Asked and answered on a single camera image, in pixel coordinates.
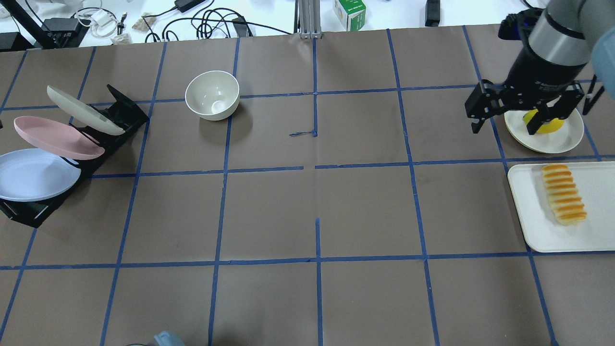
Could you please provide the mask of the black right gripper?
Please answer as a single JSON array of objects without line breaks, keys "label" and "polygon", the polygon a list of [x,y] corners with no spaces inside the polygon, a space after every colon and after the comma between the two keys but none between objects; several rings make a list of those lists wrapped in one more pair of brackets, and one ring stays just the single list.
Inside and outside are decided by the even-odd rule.
[{"label": "black right gripper", "polygon": [[473,134],[478,134],[486,120],[506,111],[538,113],[529,124],[527,133],[536,135],[538,128],[559,118],[567,120],[582,97],[576,81],[581,65],[556,65],[542,58],[517,58],[503,84],[481,80],[464,103],[471,120]]}]

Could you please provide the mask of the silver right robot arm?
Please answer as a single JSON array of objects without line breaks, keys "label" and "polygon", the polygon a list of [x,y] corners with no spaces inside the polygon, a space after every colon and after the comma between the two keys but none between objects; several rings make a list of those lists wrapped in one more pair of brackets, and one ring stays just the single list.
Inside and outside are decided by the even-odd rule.
[{"label": "silver right robot arm", "polygon": [[508,111],[536,110],[526,125],[529,135],[565,120],[584,96],[576,78],[588,63],[602,92],[614,96],[612,0],[552,0],[544,9],[508,15],[498,36],[522,47],[503,83],[479,81],[464,103],[475,134],[486,120]]}]

